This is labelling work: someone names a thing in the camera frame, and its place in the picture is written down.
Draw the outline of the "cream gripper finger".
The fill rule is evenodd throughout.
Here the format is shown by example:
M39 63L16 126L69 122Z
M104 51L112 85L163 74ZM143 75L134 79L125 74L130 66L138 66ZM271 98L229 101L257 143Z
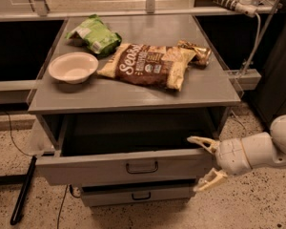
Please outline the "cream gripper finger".
M201 137L201 136L190 136L187 138L187 141L193 144L197 144L200 147L204 148L207 152L210 154L214 154L218 147L220 142L213 140L211 138L207 137Z
M225 182L227 179L228 175L224 171L217 171L217 169L212 168L208 174L198 180L198 183L194 187L194 191L198 193L210 190Z

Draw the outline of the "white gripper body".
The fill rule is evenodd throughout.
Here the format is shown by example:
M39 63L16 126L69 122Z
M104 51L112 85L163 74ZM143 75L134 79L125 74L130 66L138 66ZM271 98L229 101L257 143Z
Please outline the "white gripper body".
M218 166L228 176L240 176L252 171L239 138L222 141L215 152L215 157Z

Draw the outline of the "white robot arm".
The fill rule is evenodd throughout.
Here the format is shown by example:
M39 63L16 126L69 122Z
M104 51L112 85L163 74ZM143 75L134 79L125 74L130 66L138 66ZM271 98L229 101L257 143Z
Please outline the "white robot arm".
M213 155L220 168L212 168L198 181L194 187L196 193L209 190L229 177L244 175L256 168L286 168L286 114L272 122L269 133L224 141L200 136L190 136L187 140Z

